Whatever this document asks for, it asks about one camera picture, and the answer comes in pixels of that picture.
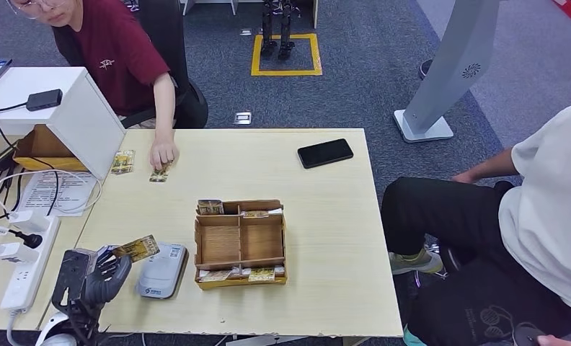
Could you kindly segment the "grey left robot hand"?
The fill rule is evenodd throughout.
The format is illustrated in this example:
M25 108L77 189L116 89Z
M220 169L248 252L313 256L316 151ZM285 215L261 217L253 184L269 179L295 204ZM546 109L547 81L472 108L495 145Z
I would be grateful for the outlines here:
M132 268L128 254L115 254L116 246L101 248L94 270L87 275L83 298L89 307L97 307L110 302L120 292Z

